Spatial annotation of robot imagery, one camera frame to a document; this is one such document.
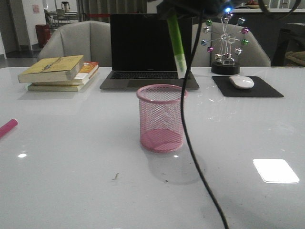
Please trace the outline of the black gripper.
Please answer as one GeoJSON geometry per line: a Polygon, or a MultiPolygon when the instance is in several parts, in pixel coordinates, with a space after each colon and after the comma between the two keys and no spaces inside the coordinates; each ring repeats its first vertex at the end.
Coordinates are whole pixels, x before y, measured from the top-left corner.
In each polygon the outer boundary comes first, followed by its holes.
{"type": "Polygon", "coordinates": [[[242,0],[163,0],[156,6],[157,14],[162,20],[173,15],[178,18],[204,19],[218,18],[236,8],[242,0]]]}

